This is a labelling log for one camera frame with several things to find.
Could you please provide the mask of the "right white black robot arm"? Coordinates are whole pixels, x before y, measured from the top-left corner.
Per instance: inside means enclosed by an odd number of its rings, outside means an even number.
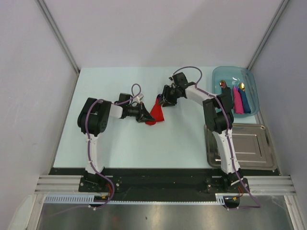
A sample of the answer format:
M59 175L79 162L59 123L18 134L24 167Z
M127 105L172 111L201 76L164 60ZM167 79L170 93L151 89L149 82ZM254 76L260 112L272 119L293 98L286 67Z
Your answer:
M221 170L224 172L221 186L226 192L233 192L238 186L248 191L248 184L237 160L232 133L233 121L231 96L212 94L198 88L195 82L189 82L184 73L174 74L171 84L165 85L159 103L163 106L175 106L179 98L196 102L203 107L206 127L215 137L221 158Z

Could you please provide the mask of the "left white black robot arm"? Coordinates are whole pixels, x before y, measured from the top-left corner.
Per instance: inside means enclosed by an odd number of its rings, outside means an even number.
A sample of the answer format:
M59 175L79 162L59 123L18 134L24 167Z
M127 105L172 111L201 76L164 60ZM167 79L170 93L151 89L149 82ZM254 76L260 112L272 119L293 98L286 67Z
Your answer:
M155 120L143 102L136 102L136 105L133 105L133 99L133 96L127 93L121 93L114 103L89 97L78 116L77 125L86 135L88 144L88 163L83 178L97 192L102 191L106 186L105 178L99 175L105 166L97 153L97 141L106 130L109 117L124 119L130 116L134 117L138 123Z

